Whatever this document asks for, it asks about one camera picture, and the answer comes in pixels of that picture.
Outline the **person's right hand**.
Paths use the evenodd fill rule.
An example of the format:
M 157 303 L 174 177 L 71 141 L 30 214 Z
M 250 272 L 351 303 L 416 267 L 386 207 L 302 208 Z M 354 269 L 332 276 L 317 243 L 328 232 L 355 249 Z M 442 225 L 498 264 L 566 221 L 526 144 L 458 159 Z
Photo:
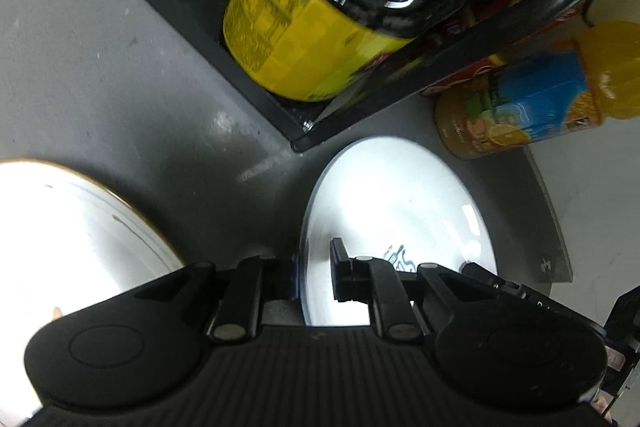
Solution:
M 602 416 L 606 421 L 612 423 L 613 418 L 610 413 L 610 403 L 604 395 L 598 395 L 596 399 L 591 402 L 591 406 Z

